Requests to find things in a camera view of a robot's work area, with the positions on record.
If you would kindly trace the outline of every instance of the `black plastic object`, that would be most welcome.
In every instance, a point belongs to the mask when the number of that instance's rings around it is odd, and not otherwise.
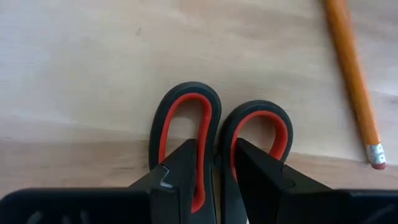
[[[0,201],[1,224],[188,223],[196,141],[124,188],[24,189]]]
[[[215,224],[212,161],[221,103],[216,92],[208,85],[199,82],[182,83],[163,97],[150,131],[149,168],[153,169],[165,157],[167,133],[175,110],[182,103],[193,100],[202,103],[203,116],[197,139],[197,174],[190,223]]]
[[[235,156],[250,224],[398,223],[396,190],[332,190],[244,139]]]
[[[293,140],[293,127],[287,113],[278,105],[265,100],[254,100],[238,106],[225,120],[220,133],[221,150],[221,223],[246,224],[247,216],[239,186],[234,176],[232,150],[240,128],[255,116],[264,116],[275,122],[275,142],[270,153],[285,161]]]

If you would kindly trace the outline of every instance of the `pencil eraser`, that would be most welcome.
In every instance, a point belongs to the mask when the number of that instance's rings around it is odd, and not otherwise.
[[[383,162],[382,164],[372,164],[373,169],[385,169],[386,168],[386,163]]]

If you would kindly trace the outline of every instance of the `scissors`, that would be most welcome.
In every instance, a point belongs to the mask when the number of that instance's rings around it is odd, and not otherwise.
[[[216,207],[212,172],[214,161],[221,161],[221,223],[245,224],[247,215],[239,191],[234,166],[235,143],[239,131],[253,117],[263,116],[275,124],[275,141],[269,154],[284,162],[293,140],[293,127],[287,113],[278,105],[254,100],[235,108],[222,125],[219,152],[216,155],[215,139],[221,117],[221,102],[211,87],[200,82],[186,82],[173,87],[163,99],[154,116],[149,138],[149,168],[155,169],[165,159],[167,135],[173,115],[182,103],[199,101],[203,116],[196,143],[195,191],[189,223],[215,224]]]

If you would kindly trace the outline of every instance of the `yellow pencil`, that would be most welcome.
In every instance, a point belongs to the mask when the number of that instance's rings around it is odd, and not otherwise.
[[[356,54],[354,31],[346,1],[326,0],[326,10],[341,70],[351,95],[351,103],[366,145],[369,162],[375,169],[384,169],[386,157],[381,146],[362,68]]]

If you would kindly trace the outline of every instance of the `wooden table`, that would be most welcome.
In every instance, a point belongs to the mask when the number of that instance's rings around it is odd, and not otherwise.
[[[281,105],[295,128],[288,163],[305,174],[332,187],[398,188],[397,168],[362,163],[322,1],[3,2],[1,195],[129,185],[147,172],[160,99],[191,80],[218,92],[222,119],[248,100]],[[398,5],[348,2],[387,163],[398,164]],[[171,145],[195,135],[199,109],[179,111]],[[268,148],[272,128],[252,121],[241,135]]]

